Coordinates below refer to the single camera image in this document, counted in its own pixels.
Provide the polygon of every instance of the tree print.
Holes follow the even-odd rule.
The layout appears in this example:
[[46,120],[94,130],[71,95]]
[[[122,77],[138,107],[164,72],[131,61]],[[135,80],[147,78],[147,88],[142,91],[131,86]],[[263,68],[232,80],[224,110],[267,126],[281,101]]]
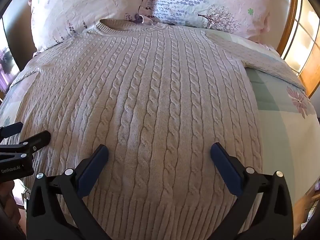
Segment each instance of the tree print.
[[234,20],[232,14],[228,13],[228,9],[224,6],[217,8],[212,6],[211,12],[208,15],[198,14],[198,16],[208,20],[207,29],[234,33],[239,28],[239,23]]

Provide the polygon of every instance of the human hand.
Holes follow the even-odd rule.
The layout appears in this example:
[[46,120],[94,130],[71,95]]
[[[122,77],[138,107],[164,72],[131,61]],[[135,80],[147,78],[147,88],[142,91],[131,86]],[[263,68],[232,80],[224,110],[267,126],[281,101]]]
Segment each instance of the human hand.
[[14,188],[14,181],[7,181],[0,183],[0,202],[3,204],[3,209],[11,222],[18,224],[21,215],[19,208],[12,196],[12,190]]

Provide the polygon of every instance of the dark blue gripper pad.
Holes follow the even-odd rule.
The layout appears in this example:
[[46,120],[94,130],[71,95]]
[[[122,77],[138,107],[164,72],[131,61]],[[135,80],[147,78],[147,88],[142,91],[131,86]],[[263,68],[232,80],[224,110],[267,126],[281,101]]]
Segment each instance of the dark blue gripper pad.
[[109,151],[104,145],[99,145],[92,156],[82,160],[76,171],[76,191],[79,198],[83,198],[90,194],[94,184],[96,183],[102,169],[108,162]]
[[212,145],[210,155],[230,193],[237,197],[241,196],[243,192],[243,176],[239,174],[241,172],[239,171],[240,169],[237,171],[237,168],[230,161],[231,158],[235,157],[229,156],[220,143]]

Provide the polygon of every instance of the window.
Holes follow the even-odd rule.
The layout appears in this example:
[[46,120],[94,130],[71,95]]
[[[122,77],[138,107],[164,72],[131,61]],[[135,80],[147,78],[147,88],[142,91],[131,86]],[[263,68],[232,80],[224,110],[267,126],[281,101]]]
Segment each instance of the window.
[[298,0],[297,13],[288,43],[282,54],[287,64],[299,75],[311,54],[320,19],[308,0]]
[[6,93],[18,73],[19,68],[11,55],[3,22],[0,19],[0,90],[3,93]]

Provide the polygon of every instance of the pillow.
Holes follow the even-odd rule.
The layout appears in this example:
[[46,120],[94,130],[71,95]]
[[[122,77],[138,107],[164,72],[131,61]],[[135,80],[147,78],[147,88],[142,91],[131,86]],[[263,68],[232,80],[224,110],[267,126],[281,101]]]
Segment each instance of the pillow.
[[268,30],[269,0],[143,0],[139,14],[259,42],[261,32]]
[[38,52],[86,32],[100,19],[134,20],[142,0],[31,0],[31,30]]

